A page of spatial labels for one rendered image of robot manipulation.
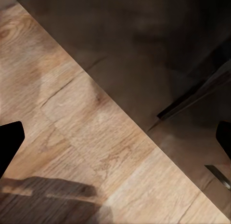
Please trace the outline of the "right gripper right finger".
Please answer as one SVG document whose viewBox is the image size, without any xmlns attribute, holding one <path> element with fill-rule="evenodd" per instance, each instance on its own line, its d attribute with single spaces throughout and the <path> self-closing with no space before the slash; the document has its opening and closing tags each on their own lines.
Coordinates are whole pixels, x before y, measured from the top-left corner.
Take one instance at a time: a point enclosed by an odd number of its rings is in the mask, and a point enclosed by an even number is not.
<svg viewBox="0 0 231 224">
<path fill-rule="evenodd" d="M 220 121 L 218 124 L 216 139 L 231 159 L 231 123 Z"/>
</svg>

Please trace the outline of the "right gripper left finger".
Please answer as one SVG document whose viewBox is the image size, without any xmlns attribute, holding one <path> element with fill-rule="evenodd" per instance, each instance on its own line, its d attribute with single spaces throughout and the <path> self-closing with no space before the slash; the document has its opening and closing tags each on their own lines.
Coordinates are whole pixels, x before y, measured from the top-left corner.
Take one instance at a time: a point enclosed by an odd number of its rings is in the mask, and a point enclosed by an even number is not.
<svg viewBox="0 0 231 224">
<path fill-rule="evenodd" d="M 21 121 L 0 126 L 0 178 L 25 139 Z"/>
</svg>

